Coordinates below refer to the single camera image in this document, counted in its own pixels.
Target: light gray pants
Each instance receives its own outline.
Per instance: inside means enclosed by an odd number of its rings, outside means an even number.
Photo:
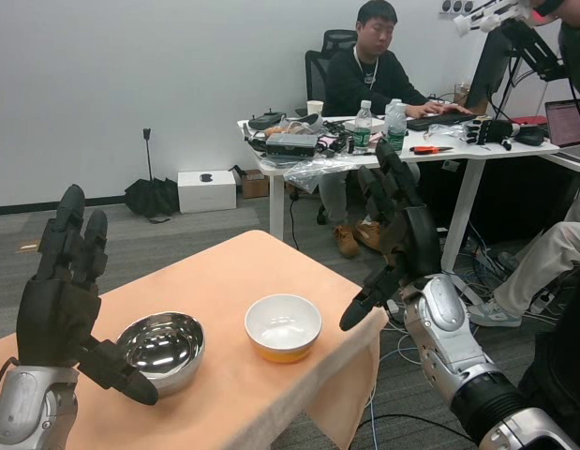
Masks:
[[[421,170],[416,163],[409,163],[414,182],[419,183]],[[325,206],[327,218],[336,226],[348,221],[348,200],[346,198],[346,177],[348,172],[327,173],[319,181],[320,199]]]
[[[566,220],[536,238],[518,268],[494,291],[507,312],[522,316],[536,293],[580,264],[580,201],[571,206]]]

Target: black office chair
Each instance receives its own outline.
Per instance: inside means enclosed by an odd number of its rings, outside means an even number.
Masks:
[[[349,49],[356,43],[358,35],[354,30],[327,30],[323,35],[322,53],[335,53]]]
[[[325,83],[327,81],[327,67],[332,54],[306,52],[306,98],[308,100],[325,101]]]

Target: black sweater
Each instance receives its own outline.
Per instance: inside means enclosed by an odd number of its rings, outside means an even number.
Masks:
[[[340,51],[331,59],[327,69],[324,116],[356,115],[362,100],[371,100],[373,114],[385,114],[385,105],[393,98],[400,98],[408,105],[424,105],[428,101],[410,83],[392,52],[379,57],[377,79],[372,90],[364,82],[364,76],[371,75],[375,65],[361,62],[361,66],[362,70],[356,63],[353,49]]]

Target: stainless steel bowl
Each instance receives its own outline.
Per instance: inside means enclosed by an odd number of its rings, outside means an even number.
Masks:
[[[144,317],[117,339],[127,362],[154,384],[160,397],[179,391],[194,378],[205,343],[198,321],[179,312]]]

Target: white desk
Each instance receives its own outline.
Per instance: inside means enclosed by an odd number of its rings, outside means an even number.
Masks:
[[[337,117],[336,120],[342,120],[346,117]],[[240,130],[246,121],[237,123]],[[402,152],[400,158],[406,162],[425,162],[425,161],[442,161],[446,159],[468,159],[465,177],[463,179],[460,191],[458,193],[458,200],[454,209],[454,215],[448,231],[446,245],[443,250],[441,258],[441,267],[443,270],[454,270],[454,263],[456,256],[460,250],[465,231],[467,229],[468,218],[470,211],[475,202],[477,188],[483,175],[483,168],[488,159],[498,158],[518,158],[518,157],[533,157],[551,155],[558,152],[558,147],[551,143],[545,143],[539,147],[531,147],[519,142],[513,142],[513,149],[507,151],[500,144],[490,143],[488,145],[468,145],[452,137],[434,136],[429,140],[424,139],[422,132],[410,131],[409,135],[404,141],[404,148],[409,149],[416,145],[436,145],[449,146],[454,150],[441,152],[436,155],[414,155],[408,150]],[[270,191],[270,226],[269,233],[277,239],[283,240],[283,218],[284,218],[284,179],[283,174],[287,169],[278,169],[267,164],[258,157],[256,152],[252,151],[255,160],[258,163],[259,169],[262,173],[269,176]],[[379,164],[377,157],[351,157],[356,165],[365,166],[369,168],[377,168]]]
[[[569,147],[570,149],[580,149],[580,145],[574,147]],[[543,155],[542,158],[547,159],[550,162],[562,166],[574,172],[580,173],[580,162],[573,161],[571,159],[566,159],[565,157],[559,157],[558,155]]]

